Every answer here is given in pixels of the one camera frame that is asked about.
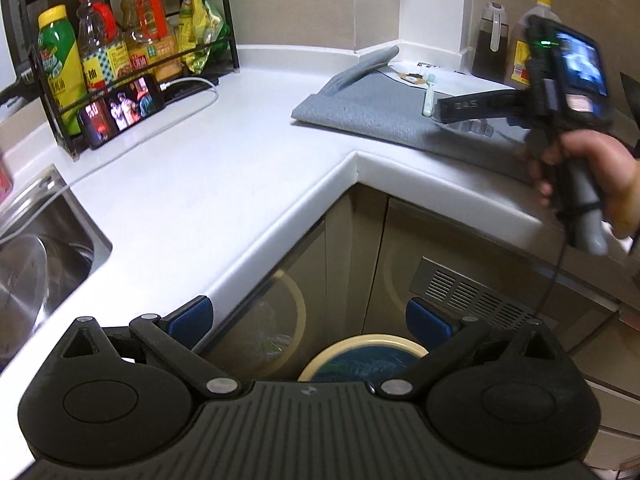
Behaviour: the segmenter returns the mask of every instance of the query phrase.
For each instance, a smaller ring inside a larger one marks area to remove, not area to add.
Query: blue pad
[[[162,318],[161,328],[189,350],[196,346],[213,326],[213,304],[198,296]]]
[[[453,328],[420,303],[409,300],[404,311],[406,327],[429,352],[446,343],[454,333]]]

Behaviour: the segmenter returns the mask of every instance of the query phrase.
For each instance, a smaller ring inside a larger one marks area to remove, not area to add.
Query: sink basin
[[[65,186],[51,166],[0,212],[0,371],[111,253],[70,190],[47,204]]]

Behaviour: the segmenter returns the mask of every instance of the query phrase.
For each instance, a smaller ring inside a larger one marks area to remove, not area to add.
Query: plastic bottle
[[[178,53],[175,34],[166,20],[162,0],[122,0],[125,39],[134,69],[142,68]],[[182,73],[180,59],[168,61],[150,71],[164,81]]]
[[[64,5],[45,10],[38,17],[38,26],[40,59],[56,104],[62,110],[86,95],[76,35]],[[80,134],[77,111],[76,107],[62,114],[70,136]]]
[[[80,0],[78,49],[89,90],[132,72],[127,45],[111,7],[100,0]]]
[[[562,23],[558,15],[551,11],[551,0],[538,0],[537,5],[525,12],[518,24],[513,27],[504,77],[504,84],[513,88],[525,89],[530,86],[525,62],[529,59],[531,52],[529,51],[525,31],[529,27],[529,16],[534,14]]]
[[[482,10],[472,75],[502,83],[508,45],[507,12],[501,4],[490,2]]]

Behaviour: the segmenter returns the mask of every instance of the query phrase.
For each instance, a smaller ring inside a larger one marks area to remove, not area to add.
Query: black strap
[[[558,218],[559,221],[565,224],[567,222],[572,222],[573,220],[580,218],[581,216],[590,213],[591,211],[595,211],[596,209],[602,209],[602,202],[598,201],[571,209],[563,209],[562,211],[556,213],[556,218]]]

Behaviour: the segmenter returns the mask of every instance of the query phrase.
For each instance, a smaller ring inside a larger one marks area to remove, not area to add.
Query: toothbrush
[[[433,115],[433,99],[435,94],[436,76],[435,74],[429,74],[427,78],[427,93],[424,96],[424,107],[422,108],[422,114],[425,117],[431,117]]]

